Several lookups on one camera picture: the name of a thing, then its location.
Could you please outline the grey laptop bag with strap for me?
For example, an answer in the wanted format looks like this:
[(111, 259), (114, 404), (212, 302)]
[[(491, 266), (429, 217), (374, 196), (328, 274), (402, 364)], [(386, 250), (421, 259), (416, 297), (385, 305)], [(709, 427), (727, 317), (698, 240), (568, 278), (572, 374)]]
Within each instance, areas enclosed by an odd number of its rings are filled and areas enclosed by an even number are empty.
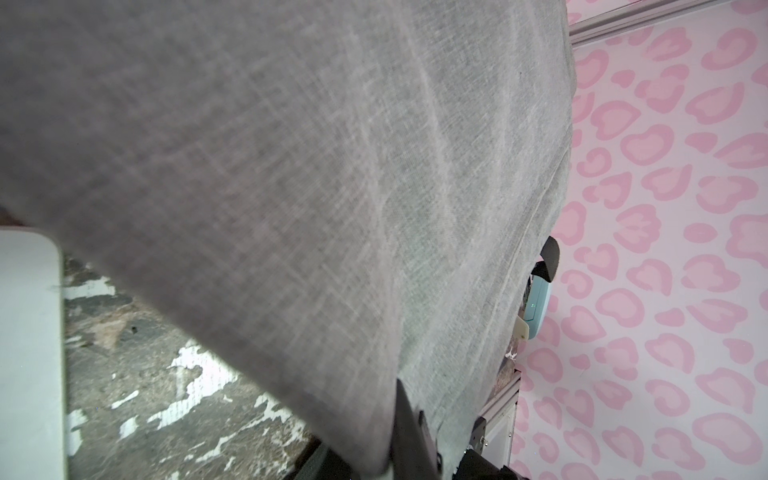
[(5, 1), (1, 204), (389, 478), (450, 477), (562, 209), (561, 1)]

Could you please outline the silver apple laptop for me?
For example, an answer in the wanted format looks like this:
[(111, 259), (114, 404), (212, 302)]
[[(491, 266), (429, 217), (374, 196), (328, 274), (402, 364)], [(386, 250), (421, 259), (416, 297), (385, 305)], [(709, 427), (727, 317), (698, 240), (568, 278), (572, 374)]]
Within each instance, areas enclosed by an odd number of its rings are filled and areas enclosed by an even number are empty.
[(1, 229), (1, 477), (67, 477), (62, 258), (29, 228)]

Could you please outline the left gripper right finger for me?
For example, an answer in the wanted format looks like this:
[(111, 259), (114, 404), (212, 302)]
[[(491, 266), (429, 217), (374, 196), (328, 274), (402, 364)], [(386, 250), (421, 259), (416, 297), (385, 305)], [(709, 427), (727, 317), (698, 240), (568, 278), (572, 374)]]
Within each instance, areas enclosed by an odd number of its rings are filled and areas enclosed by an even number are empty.
[(390, 459), (394, 479), (441, 478), (441, 457), (430, 436), (425, 414), (412, 408), (401, 380), (396, 383)]

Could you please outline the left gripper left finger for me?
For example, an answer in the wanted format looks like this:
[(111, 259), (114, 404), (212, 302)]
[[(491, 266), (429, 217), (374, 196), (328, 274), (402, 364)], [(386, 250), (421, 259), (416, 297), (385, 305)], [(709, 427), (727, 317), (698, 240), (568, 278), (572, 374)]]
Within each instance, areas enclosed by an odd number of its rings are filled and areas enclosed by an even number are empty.
[(307, 445), (293, 470), (296, 480), (349, 480), (353, 477), (352, 468), (318, 440)]

